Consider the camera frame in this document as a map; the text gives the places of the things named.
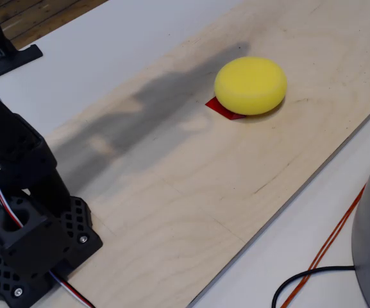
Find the yellow sponge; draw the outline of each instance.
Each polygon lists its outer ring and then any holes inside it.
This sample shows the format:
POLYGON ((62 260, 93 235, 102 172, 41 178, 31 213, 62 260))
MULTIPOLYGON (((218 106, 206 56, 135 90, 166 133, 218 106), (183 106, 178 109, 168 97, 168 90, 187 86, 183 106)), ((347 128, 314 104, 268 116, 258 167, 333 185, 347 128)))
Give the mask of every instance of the yellow sponge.
POLYGON ((245 116, 272 110, 282 102, 286 88, 286 75, 279 65, 252 56, 226 64, 215 80, 215 94, 223 107, 245 116))

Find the orange wire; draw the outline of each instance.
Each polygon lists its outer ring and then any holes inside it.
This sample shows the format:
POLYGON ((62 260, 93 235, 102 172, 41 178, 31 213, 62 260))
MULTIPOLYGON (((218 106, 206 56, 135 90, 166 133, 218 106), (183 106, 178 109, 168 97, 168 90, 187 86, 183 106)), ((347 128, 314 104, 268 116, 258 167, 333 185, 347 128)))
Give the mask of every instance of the orange wire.
MULTIPOLYGON (((347 222, 347 219, 350 217, 350 214, 353 212, 353 210, 355 209, 355 207, 359 203, 359 201, 360 201, 360 199, 361 199, 361 197, 363 195, 363 192, 364 192, 364 189, 365 188, 366 188, 366 186, 364 186, 362 188, 362 190, 359 192, 357 198, 351 204, 351 207, 347 210, 347 212, 345 213, 345 215, 339 221, 339 223, 334 228, 333 232, 330 234, 330 236, 328 237, 328 239, 326 240, 326 242, 324 242, 323 246, 319 250, 319 253, 316 255, 316 257, 314 258, 314 260, 311 263, 311 265, 308 268, 308 270, 312 270, 312 269, 316 268, 317 265, 319 265, 321 259, 324 257, 324 255, 326 254, 327 250, 333 244, 334 240, 336 240, 336 237, 339 235, 341 229, 343 229, 344 225, 347 222)), ((298 286, 293 290, 293 292, 289 295, 289 297, 286 299, 286 301, 283 303, 283 305, 280 308, 287 308, 287 306, 289 306, 289 304, 292 302, 293 298, 296 297, 296 295, 300 292, 300 290, 303 288, 303 286, 307 283, 307 281, 309 280, 309 278, 310 278, 310 275, 309 276, 305 276, 305 277, 303 277, 301 279, 301 281, 298 284, 298 286)))

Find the screw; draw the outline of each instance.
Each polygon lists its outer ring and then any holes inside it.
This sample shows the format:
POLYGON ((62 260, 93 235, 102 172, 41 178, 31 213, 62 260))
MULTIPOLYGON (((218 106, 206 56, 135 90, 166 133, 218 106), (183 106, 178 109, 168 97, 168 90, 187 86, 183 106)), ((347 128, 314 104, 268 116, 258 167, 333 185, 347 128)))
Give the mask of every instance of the screw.
POLYGON ((15 289, 13 294, 15 295, 15 297, 20 297, 22 295, 22 289, 20 287, 18 289, 15 289))
POLYGON ((88 241, 88 237, 83 235, 80 237, 80 242, 83 244, 83 243, 86 243, 88 241))

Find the red paper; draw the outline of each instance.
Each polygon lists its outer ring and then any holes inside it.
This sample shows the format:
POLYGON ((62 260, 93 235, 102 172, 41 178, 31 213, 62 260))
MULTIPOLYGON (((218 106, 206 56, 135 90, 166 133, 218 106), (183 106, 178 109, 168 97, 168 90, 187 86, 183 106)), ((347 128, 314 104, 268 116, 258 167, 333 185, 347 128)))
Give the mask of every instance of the red paper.
POLYGON ((208 101, 206 103, 206 106, 215 110, 218 114, 221 114, 222 116, 227 117, 229 120, 242 119, 246 117, 245 115, 236 114, 230 110, 227 110, 220 104, 220 102, 217 100, 216 97, 208 101))

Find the wood grain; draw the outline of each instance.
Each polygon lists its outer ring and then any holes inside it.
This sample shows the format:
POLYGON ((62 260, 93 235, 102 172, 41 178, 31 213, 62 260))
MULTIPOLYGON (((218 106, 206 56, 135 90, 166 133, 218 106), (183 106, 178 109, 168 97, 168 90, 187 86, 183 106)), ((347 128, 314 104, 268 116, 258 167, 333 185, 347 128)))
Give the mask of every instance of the wood grain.
POLYGON ((5 35, 21 49, 106 0, 16 0, 0 6, 5 35))
POLYGON ((369 114, 370 1, 246 1, 47 138, 105 242, 71 282, 98 307, 185 307, 369 114), (204 104, 244 55, 288 92, 229 121, 204 104))

